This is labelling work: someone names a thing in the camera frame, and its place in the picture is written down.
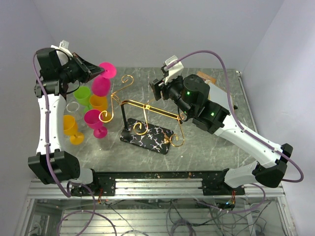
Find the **orange wine glass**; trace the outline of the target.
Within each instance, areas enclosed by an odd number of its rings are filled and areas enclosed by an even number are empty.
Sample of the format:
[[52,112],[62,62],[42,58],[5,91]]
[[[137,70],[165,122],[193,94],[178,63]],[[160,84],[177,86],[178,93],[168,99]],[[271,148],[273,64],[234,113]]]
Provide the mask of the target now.
[[105,114],[105,111],[108,109],[108,102],[106,96],[97,96],[93,94],[90,97],[90,104],[93,109],[96,109],[102,113],[102,118],[105,120],[106,118],[109,118],[109,114]]
[[63,116],[63,132],[69,136],[69,141],[73,145],[80,145],[84,140],[84,134],[78,131],[77,122],[71,115]]

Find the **green wine glass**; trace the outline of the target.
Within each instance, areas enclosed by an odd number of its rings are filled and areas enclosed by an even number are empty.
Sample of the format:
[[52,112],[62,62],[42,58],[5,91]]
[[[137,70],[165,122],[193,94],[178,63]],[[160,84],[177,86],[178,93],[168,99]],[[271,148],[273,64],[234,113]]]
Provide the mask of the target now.
[[74,93],[77,102],[84,106],[84,113],[92,109],[90,104],[91,90],[87,86],[80,86]]

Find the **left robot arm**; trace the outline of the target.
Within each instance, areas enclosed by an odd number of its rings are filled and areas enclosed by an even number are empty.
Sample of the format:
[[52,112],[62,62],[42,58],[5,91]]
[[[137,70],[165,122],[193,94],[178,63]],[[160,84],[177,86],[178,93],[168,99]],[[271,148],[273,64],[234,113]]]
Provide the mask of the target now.
[[92,169],[80,166],[78,159],[64,149],[63,114],[68,85],[85,84],[103,68],[82,59],[62,46],[51,46],[35,52],[34,93],[40,109],[40,135],[36,154],[28,158],[28,166],[43,184],[56,184],[66,197],[70,186],[83,186],[89,195],[100,191],[100,182]]

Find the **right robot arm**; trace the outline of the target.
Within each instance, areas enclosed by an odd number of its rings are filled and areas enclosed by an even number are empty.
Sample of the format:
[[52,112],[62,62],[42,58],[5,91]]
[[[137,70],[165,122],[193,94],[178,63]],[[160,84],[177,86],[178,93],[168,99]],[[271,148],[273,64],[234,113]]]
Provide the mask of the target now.
[[275,145],[275,150],[270,150],[271,141],[263,137],[256,140],[253,130],[240,128],[228,109],[208,99],[210,86],[195,74],[178,76],[170,83],[155,79],[150,86],[156,100],[171,99],[199,129],[230,141],[255,159],[243,167],[223,170],[217,182],[220,193],[226,195],[234,188],[256,182],[269,188],[279,186],[287,170],[282,155],[291,156],[291,145]]

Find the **clear wine glass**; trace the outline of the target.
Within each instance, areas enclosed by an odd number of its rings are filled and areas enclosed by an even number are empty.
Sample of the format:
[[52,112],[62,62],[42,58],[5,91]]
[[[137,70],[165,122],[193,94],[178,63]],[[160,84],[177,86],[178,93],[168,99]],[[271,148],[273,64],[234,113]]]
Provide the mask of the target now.
[[68,115],[71,115],[75,118],[75,120],[80,120],[81,118],[81,109],[79,103],[73,101],[67,104],[66,112]]

